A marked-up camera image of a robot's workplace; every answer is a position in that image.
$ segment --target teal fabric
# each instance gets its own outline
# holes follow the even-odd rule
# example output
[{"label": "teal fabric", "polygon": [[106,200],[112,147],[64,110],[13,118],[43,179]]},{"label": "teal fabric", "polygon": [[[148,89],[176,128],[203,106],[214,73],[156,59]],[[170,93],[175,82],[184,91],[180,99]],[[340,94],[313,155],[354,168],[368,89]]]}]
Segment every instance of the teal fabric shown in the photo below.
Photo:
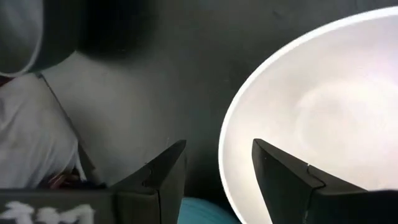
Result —
[{"label": "teal fabric", "polygon": [[206,200],[183,198],[178,224],[236,224],[235,217]]}]

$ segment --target dark gray surface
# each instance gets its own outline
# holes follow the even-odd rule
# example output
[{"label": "dark gray surface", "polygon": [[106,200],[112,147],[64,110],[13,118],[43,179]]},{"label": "dark gray surface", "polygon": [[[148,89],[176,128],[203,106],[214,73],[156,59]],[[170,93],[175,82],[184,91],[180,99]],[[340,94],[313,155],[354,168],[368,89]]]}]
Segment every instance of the dark gray surface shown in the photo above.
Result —
[{"label": "dark gray surface", "polygon": [[88,42],[44,74],[107,182],[187,139],[186,194],[226,204],[218,136],[245,79],[305,32],[397,2],[90,2]]}]

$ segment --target white bowl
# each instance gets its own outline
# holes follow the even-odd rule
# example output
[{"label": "white bowl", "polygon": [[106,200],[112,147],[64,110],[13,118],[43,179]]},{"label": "white bowl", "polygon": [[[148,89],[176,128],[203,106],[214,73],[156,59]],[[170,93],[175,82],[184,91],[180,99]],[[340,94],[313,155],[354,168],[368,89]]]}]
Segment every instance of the white bowl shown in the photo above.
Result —
[{"label": "white bowl", "polygon": [[221,179],[243,223],[272,223],[252,165],[254,138],[377,190],[398,188],[397,136],[398,7],[390,7],[313,30],[253,72],[221,129]]}]

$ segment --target bowl rim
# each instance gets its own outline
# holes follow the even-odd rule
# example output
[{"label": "bowl rim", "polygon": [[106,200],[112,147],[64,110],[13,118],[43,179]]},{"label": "bowl rim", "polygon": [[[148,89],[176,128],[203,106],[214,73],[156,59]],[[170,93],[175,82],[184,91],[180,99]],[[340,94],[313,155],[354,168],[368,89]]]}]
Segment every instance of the bowl rim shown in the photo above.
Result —
[{"label": "bowl rim", "polygon": [[244,219],[243,214],[241,214],[238,210],[237,203],[234,201],[234,198],[229,191],[228,187],[228,180],[226,179],[225,176],[225,167],[224,167],[224,140],[226,137],[226,132],[228,129],[229,121],[231,120],[231,117],[234,113],[235,108],[237,107],[240,98],[242,95],[246,92],[246,90],[250,87],[250,85],[254,82],[254,80],[263,73],[265,69],[267,69],[271,64],[276,62],[278,59],[280,59],[283,55],[287,54],[294,48],[298,47],[299,45],[302,45],[309,40],[312,40],[316,37],[319,37],[323,34],[326,34],[328,32],[331,32],[333,30],[340,29],[342,27],[350,26],[353,24],[357,24],[360,22],[364,21],[369,21],[373,19],[380,19],[383,17],[389,17],[389,16],[397,16],[398,15],[398,6],[392,6],[392,7],[385,7],[382,9],[376,9],[372,11],[367,11],[367,12],[362,12],[359,14],[355,14],[353,16],[345,17],[342,19],[339,19],[337,21],[328,23],[326,25],[323,25],[319,28],[316,28],[310,32],[307,32],[304,35],[301,35],[300,37],[296,38],[295,40],[289,42],[287,45],[283,46],[281,49],[273,53],[269,58],[267,58],[264,62],[258,66],[255,71],[252,72],[252,74],[249,76],[249,78],[243,83],[243,85],[240,87],[238,90],[237,94],[235,94],[227,112],[224,117],[224,121],[221,127],[221,132],[220,132],[220,140],[218,144],[218,168],[221,176],[221,182],[223,184],[223,188],[225,191],[225,194],[228,198],[229,203],[232,206],[232,209],[234,210],[236,216],[239,218],[239,220],[242,223],[247,223]]}]

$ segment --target white fabric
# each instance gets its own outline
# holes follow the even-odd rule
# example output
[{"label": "white fabric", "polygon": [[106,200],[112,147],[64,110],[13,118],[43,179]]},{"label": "white fabric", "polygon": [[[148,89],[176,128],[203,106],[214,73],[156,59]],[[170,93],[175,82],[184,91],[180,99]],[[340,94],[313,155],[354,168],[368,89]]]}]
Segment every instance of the white fabric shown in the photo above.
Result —
[{"label": "white fabric", "polygon": [[42,80],[25,75],[0,87],[0,188],[33,188],[72,170],[78,141]]}]

